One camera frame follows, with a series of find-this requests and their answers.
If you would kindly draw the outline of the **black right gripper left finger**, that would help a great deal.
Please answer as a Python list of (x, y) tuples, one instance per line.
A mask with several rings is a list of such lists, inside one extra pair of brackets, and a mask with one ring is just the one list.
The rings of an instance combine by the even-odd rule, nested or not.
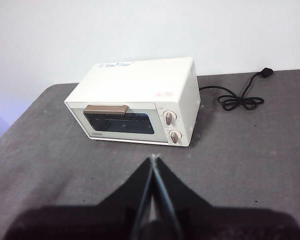
[(128, 240), (149, 212), (150, 158), (99, 204), (50, 205), (19, 214), (6, 240)]

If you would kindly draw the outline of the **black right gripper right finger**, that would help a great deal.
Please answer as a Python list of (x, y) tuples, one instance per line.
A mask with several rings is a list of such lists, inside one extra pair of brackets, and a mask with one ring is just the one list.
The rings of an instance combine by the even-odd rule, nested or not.
[(185, 240), (300, 240), (300, 225), (291, 215), (268, 208), (212, 205), (159, 157), (156, 168)]

